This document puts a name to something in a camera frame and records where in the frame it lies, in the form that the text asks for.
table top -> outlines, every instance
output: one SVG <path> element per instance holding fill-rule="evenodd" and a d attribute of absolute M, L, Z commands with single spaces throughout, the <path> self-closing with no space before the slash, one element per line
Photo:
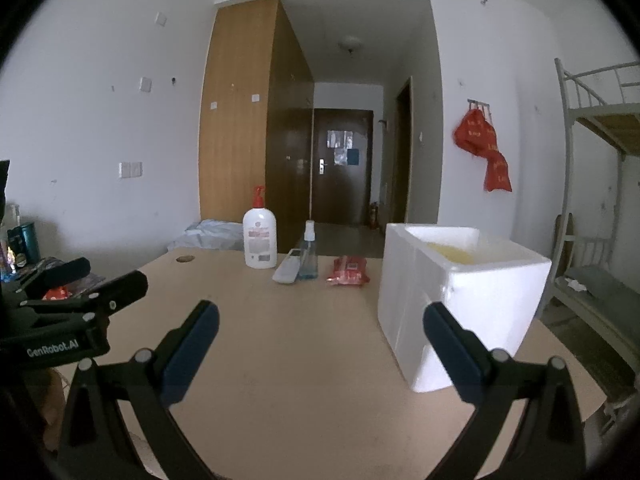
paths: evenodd
<path fill-rule="evenodd" d="M 192 254 L 195 259 L 178 263 Z M 382 261 L 363 287 L 321 278 L 280 285 L 239 251 L 178 248 L 142 267 L 145 298 L 111 318 L 100 364 L 155 348 L 199 300 L 220 310 L 220 331 L 185 399 L 171 412 L 209 468 L 236 480 L 421 479 L 443 457 L 473 408 L 453 388 L 412 392 L 377 318 Z M 605 396 L 575 357 L 534 320 L 516 358 L 568 364 L 585 420 Z M 515 404 L 482 473 L 499 466 L 523 401 Z M 130 407 L 127 426 L 142 436 Z"/>

hook rack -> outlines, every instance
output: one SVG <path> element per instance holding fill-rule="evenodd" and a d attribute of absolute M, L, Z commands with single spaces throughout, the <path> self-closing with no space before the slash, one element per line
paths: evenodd
<path fill-rule="evenodd" d="M 466 102 L 469 103 L 469 109 L 471 108 L 480 108 L 482 110 L 482 114 L 485 116 L 489 115 L 489 123 L 491 126 L 494 125 L 494 118 L 491 117 L 491 105 L 489 103 L 483 103 L 482 101 L 476 101 L 475 99 L 467 99 Z"/>

wooden wardrobe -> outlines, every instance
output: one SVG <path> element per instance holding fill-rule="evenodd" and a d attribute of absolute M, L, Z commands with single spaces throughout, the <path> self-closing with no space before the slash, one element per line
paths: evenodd
<path fill-rule="evenodd" d="M 241 222 L 266 186 L 278 250 L 308 218 L 314 82 L 280 0 L 218 10 L 200 113 L 202 219 Z"/>

remote control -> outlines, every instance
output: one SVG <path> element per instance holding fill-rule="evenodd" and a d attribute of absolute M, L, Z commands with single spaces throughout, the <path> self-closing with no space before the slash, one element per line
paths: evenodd
<path fill-rule="evenodd" d="M 293 283 L 300 270 L 300 249 L 292 249 L 280 266 L 273 273 L 273 281 L 278 283 Z"/>

styrofoam box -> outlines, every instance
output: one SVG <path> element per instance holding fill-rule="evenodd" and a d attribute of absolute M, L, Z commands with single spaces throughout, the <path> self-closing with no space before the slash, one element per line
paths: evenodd
<path fill-rule="evenodd" d="M 429 242 L 469 253 L 473 265 L 447 260 Z M 489 350 L 514 355 L 533 319 L 551 261 L 510 240 L 465 227 L 386 226 L 378 320 L 414 392 L 451 381 L 424 335 L 424 308 L 441 301 Z"/>

